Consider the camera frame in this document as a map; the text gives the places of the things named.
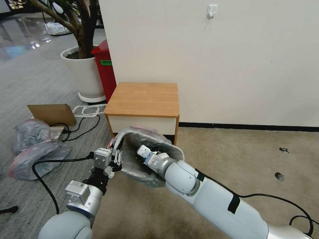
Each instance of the green label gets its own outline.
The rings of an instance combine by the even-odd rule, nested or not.
[[[101,60],[101,65],[112,65],[111,60]]]

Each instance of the wooden top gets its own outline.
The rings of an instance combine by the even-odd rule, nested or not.
[[[114,116],[178,117],[177,84],[119,82],[104,113]]]

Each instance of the white drawer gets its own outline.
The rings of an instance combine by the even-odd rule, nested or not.
[[[175,135],[176,118],[154,118],[133,116],[108,116],[113,133],[128,126],[156,129],[161,134]]]

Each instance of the potted plant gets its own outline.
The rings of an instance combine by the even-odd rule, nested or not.
[[[80,99],[86,102],[104,100],[95,58],[91,54],[97,22],[97,0],[30,1],[73,33],[78,46],[63,51],[61,58],[71,74]]]

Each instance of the plastic bag bundle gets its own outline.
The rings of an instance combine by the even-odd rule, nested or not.
[[[32,165],[37,161],[45,160],[63,160],[70,152],[70,148],[62,142],[43,142],[33,145],[13,161],[9,169],[9,176],[22,180],[37,179],[32,172]],[[41,163],[36,165],[35,169],[40,177],[43,177],[60,163]]]
[[[167,153],[177,161],[185,160],[184,153],[180,148],[172,145],[171,141],[153,130],[127,127],[116,135],[108,147],[113,145],[113,150],[116,150],[123,138],[121,172],[149,187],[163,187],[165,186],[165,180],[137,159],[136,151],[140,145],[143,144],[149,148],[156,147],[159,151]]]
[[[12,151],[14,155],[18,155],[32,145],[50,140],[50,127],[46,123],[37,119],[28,119],[16,127]]]

